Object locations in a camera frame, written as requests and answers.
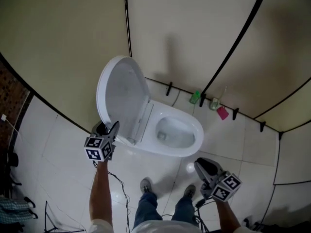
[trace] striped cloth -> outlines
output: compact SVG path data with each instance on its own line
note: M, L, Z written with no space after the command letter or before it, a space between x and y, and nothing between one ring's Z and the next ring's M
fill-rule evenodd
M32 219L29 204L23 200L0 198L0 223L11 224Z

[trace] bottle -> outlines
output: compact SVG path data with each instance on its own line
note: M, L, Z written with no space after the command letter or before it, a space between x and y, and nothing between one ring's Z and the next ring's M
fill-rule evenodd
M196 91L195 93L193 93L193 95L191 96L189 102L190 103L193 103L193 104L196 104L197 101L199 100L200 98L200 92L199 91Z

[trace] white sleeve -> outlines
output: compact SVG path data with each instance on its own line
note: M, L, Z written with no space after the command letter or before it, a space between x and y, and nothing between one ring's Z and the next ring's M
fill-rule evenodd
M91 221L88 233L113 233L113 228L107 221L94 219Z
M250 229L242 226L242 227L237 228L233 233L251 233L251 232L255 232L255 231L251 231Z

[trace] white toilet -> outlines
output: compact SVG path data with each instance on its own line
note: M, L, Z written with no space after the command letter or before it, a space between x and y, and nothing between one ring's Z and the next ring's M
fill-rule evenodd
M145 78L133 58L117 56L104 68L96 102L107 127L120 122L117 138L141 150L185 157L203 142L203 128L193 116L150 99Z

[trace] shoe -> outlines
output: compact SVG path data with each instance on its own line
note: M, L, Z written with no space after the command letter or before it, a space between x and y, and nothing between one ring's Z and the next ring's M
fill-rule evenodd
M32 201L30 200L30 198L29 198L29 197L24 197L24 200L25 200L27 203L32 204L32 205L33 205L33 208L35 208L35 203L34 203L34 202L32 202Z
M32 210L28 210L30 214L34 215L34 219L38 219L38 215L34 213Z
M140 190L144 194L145 192L152 192L151 183L147 179L143 179L140 182Z
M189 185L184 192L184 197L189 197L192 199L195 194L195 190L196 190L195 185L193 184Z

